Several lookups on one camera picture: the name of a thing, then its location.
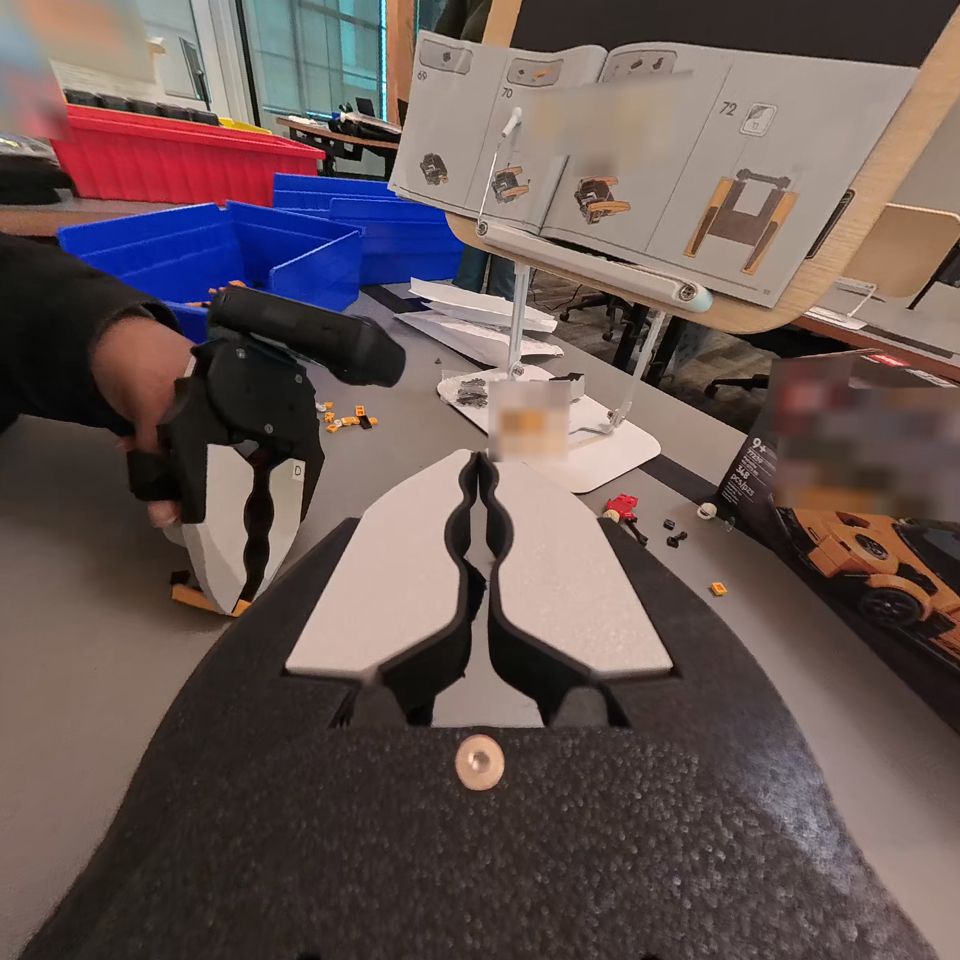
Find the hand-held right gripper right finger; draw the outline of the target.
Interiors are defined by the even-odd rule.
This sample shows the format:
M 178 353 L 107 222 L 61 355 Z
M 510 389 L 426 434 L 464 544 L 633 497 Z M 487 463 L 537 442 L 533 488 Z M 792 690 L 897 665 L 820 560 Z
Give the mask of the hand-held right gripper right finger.
M 548 727 L 573 690 L 593 690 L 603 721 L 626 722 L 613 686 L 668 677 L 671 655 L 614 546 L 618 528 L 519 461 L 480 454 L 486 507 L 491 665 Z

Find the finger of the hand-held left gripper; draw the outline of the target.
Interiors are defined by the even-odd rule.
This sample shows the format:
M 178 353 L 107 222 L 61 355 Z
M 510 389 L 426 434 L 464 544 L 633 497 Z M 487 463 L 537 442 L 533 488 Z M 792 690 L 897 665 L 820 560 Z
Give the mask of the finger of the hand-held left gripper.
M 267 531 L 268 558 L 258 587 L 262 594 L 274 580 L 302 523 L 306 462 L 286 459 L 270 469 L 268 492 L 272 510 Z
M 242 599 L 249 579 L 246 511 L 255 480 L 255 468 L 238 450 L 209 444 L 203 519 L 181 524 L 191 564 L 189 587 L 202 591 L 226 614 Z

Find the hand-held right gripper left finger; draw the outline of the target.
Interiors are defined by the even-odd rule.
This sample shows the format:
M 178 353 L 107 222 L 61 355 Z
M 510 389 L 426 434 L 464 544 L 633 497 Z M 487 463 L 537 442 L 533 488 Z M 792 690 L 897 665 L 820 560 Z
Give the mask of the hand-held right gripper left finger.
M 429 724 L 466 672 L 483 578 L 466 559 L 478 456 L 459 449 L 342 524 L 285 578 L 285 673 L 322 687 L 325 726 L 349 725 L 367 697 L 400 726 Z

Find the orange curved lego piece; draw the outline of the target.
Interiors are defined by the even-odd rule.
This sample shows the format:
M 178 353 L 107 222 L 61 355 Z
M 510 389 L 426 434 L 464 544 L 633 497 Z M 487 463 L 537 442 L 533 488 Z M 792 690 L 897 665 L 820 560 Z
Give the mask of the orange curved lego piece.
M 238 599 L 233 609 L 225 613 L 219 606 L 207 597 L 198 588 L 187 585 L 186 583 L 174 583 L 171 589 L 171 599 L 174 602 L 188 606 L 194 609 L 208 611 L 218 616 L 239 618 L 251 606 L 251 603 Z

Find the blue plastic bin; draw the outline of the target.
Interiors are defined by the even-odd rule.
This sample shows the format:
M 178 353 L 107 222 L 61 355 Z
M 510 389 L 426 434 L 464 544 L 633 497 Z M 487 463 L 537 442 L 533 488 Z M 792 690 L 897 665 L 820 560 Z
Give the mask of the blue plastic bin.
M 294 210 L 327 215 L 334 201 L 406 203 L 375 178 L 274 173 L 271 205 L 277 210 Z
M 204 203 L 67 226 L 56 236 L 67 253 L 165 302 L 195 343 L 207 339 L 198 304 L 232 282 L 334 311 L 359 295 L 360 230 L 286 210 Z
M 457 273 L 465 245 L 437 208 L 402 198 L 336 197 L 326 217 L 361 232 L 362 287 L 445 281 Z

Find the person's left forearm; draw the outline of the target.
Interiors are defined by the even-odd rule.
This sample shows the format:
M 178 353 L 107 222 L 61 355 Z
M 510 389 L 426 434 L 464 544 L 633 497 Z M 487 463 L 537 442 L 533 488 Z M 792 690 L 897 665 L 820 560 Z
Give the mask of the person's left forearm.
M 92 349 L 113 319 L 138 309 L 182 334 L 173 313 L 57 246 L 6 233 L 1 301 L 2 430 L 28 415 L 132 432 L 97 389 Z

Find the scattered small lego pieces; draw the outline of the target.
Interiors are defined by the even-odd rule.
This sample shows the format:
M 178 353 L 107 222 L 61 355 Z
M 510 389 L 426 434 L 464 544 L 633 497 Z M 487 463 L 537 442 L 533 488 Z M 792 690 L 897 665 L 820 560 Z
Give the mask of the scattered small lego pieces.
M 326 434 L 353 428 L 371 430 L 379 424 L 378 418 L 361 404 L 339 410 L 331 401 L 318 401 L 315 403 L 315 410 L 319 428 Z

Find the lego set box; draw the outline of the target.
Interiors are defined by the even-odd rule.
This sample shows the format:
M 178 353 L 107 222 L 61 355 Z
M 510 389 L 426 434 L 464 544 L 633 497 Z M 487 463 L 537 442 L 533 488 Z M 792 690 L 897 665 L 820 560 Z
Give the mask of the lego set box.
M 958 383 L 878 350 L 777 359 L 709 502 L 958 733 Z

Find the lego instruction booklet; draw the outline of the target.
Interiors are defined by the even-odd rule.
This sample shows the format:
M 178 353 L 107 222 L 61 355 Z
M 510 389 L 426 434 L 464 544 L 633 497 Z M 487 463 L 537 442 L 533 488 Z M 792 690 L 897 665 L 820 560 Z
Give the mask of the lego instruction booklet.
M 423 31 L 390 189 L 487 246 L 703 313 L 776 304 L 918 70 Z

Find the person's left hand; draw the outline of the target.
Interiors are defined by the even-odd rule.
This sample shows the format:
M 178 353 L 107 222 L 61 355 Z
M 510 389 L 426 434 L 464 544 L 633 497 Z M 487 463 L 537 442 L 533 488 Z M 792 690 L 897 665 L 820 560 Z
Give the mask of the person's left hand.
M 125 450 L 160 455 L 158 425 L 175 400 L 175 385 L 193 360 L 193 343 L 137 309 L 114 318 L 95 342 L 90 369 L 100 395 L 131 425 Z

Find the stack of white paper bags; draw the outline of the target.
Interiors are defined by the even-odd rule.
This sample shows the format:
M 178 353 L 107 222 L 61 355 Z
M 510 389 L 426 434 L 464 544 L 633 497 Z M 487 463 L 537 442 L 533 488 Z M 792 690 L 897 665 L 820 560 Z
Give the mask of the stack of white paper bags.
M 480 364 L 507 364 L 513 304 L 500 296 L 474 294 L 450 283 L 413 278 L 411 304 L 404 300 L 394 315 Z

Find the red plastic bin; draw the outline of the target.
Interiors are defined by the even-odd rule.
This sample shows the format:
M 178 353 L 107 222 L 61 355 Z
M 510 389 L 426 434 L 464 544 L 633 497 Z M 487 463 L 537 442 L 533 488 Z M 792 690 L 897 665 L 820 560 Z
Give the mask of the red plastic bin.
M 270 133 L 67 106 L 51 146 L 85 199 L 270 207 L 276 173 L 317 176 L 322 150 Z

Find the black office chair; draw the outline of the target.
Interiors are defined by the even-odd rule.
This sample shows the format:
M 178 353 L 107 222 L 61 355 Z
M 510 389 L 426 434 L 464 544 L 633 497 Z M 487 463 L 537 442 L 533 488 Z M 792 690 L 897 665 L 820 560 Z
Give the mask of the black office chair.
M 750 376 L 721 376 L 710 380 L 702 390 L 705 398 L 713 400 L 722 389 L 736 389 L 746 394 L 769 388 L 772 361 Z
M 558 306 L 560 341 L 612 364 L 631 305 L 611 294 L 575 295 Z

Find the wooden office desk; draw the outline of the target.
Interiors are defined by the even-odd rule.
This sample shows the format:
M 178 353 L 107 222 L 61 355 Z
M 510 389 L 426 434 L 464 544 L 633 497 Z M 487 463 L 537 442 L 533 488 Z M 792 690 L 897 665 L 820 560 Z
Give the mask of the wooden office desk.
M 399 150 L 398 142 L 331 130 L 327 123 L 318 123 L 296 116 L 278 115 L 274 121 L 277 126 L 284 129 L 294 143 L 314 147 L 324 153 L 324 159 L 319 168 L 322 176 L 363 181 L 388 182 L 390 180 Z M 338 166 L 339 162 L 359 164 L 366 152 L 383 161 L 382 174 L 363 174 Z
M 954 383 L 959 382 L 958 289 L 936 284 L 915 309 L 869 301 L 857 317 L 858 329 L 846 329 L 803 315 L 799 329 L 843 342 L 851 348 L 894 355 L 913 367 Z

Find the clear acrylic holder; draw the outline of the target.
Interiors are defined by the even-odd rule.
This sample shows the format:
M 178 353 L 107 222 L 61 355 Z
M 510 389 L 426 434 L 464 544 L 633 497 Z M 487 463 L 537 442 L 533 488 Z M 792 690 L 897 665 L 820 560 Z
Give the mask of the clear acrylic holder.
M 876 283 L 841 276 L 822 295 L 815 307 L 853 318 L 871 301 L 883 302 Z

